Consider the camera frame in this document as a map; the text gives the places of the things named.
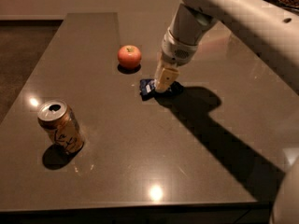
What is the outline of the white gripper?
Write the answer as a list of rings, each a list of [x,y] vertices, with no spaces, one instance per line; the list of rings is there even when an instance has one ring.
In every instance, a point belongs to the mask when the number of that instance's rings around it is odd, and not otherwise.
[[[186,43],[175,38],[170,29],[167,29],[162,40],[162,55],[158,59],[154,75],[155,90],[159,93],[166,92],[177,80],[178,66],[188,63],[198,49],[199,40],[193,39]]]

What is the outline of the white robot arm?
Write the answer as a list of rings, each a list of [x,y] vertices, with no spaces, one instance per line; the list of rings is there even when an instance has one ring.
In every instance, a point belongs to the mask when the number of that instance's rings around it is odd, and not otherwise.
[[[294,92],[299,92],[299,17],[264,0],[182,0],[162,41],[155,90],[166,91],[200,39],[222,22]]]

